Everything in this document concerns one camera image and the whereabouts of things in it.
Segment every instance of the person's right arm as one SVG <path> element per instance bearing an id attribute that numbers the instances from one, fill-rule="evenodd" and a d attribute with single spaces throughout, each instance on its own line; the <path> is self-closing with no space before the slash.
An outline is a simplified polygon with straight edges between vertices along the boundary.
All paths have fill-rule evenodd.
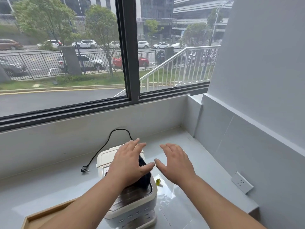
<path id="1" fill-rule="evenodd" d="M 155 159 L 157 168 L 185 192 L 211 229 L 265 228 L 197 176 L 180 146 L 167 143 L 160 147 L 167 157 L 167 165 Z"/>

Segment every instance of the power cord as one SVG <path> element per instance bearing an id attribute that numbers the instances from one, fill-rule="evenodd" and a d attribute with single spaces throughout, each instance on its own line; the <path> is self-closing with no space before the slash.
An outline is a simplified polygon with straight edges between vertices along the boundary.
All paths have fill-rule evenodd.
<path id="1" fill-rule="evenodd" d="M 92 160 L 93 160 L 93 159 L 95 158 L 95 156 L 99 153 L 99 151 L 100 151 L 102 148 L 104 148 L 104 146 L 108 143 L 111 134 L 112 134 L 114 131 L 118 131 L 118 130 L 127 131 L 128 134 L 129 134 L 130 139 L 133 140 L 132 137 L 131 137 L 131 135 L 130 135 L 130 132 L 129 132 L 127 129 L 124 129 L 124 128 L 117 128 L 117 129 L 112 130 L 111 133 L 109 134 L 109 137 L 108 137 L 108 140 L 106 141 L 106 143 L 96 152 L 96 154 L 95 154 L 95 155 L 93 156 L 93 158 L 90 160 L 90 162 L 88 163 L 88 165 L 85 165 L 85 166 L 82 167 L 82 169 L 81 169 L 81 172 L 82 172 L 82 173 L 85 173 L 85 172 L 89 171 L 88 167 L 89 167 L 90 163 L 92 162 Z"/>

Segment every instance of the person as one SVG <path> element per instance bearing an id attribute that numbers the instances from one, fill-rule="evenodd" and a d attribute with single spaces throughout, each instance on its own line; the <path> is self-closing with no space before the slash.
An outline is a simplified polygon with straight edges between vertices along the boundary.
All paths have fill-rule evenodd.
<path id="1" fill-rule="evenodd" d="M 185 192 L 210 228 L 265 228 L 197 176 L 187 154 L 176 144 L 160 145 L 167 157 L 167 165 L 155 159 L 155 162 L 140 167 L 138 158 L 146 143 L 138 143 L 139 140 L 122 145 L 107 176 L 40 229 L 97 228 L 122 190 L 150 172 L 155 165 Z"/>

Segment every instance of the electrical outlet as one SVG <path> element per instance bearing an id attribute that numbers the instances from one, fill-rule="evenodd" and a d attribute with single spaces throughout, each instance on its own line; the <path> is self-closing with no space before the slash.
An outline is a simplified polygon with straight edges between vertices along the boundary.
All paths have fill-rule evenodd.
<path id="1" fill-rule="evenodd" d="M 236 172 L 231 181 L 244 193 L 248 193 L 253 186 L 240 173 Z"/>

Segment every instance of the gray car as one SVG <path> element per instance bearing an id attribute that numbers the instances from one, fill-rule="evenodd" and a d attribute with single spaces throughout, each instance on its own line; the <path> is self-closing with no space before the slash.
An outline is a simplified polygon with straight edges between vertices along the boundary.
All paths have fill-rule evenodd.
<path id="1" fill-rule="evenodd" d="M 27 67 L 17 60 L 0 58 L 0 64 L 9 77 L 23 76 Z"/>
<path id="2" fill-rule="evenodd" d="M 84 67 L 86 70 L 105 70 L 105 63 L 102 59 L 94 58 L 89 55 L 78 55 L 78 62 L 81 67 L 81 60 L 83 61 Z M 58 68 L 61 70 L 66 70 L 67 65 L 65 65 L 64 59 L 62 56 L 59 56 L 58 59 Z"/>

